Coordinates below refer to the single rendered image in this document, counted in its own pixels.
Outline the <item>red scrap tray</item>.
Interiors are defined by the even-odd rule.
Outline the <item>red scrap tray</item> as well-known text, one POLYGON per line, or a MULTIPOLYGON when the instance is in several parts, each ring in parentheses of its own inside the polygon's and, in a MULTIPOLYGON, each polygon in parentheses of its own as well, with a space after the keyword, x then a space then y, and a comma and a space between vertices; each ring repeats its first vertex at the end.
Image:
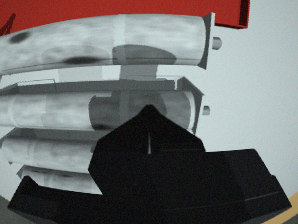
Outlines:
POLYGON ((215 25, 248 28, 250 0, 0 0, 0 36, 40 25, 115 14, 215 13, 215 25), (243 25, 243 26, 242 26, 243 25))

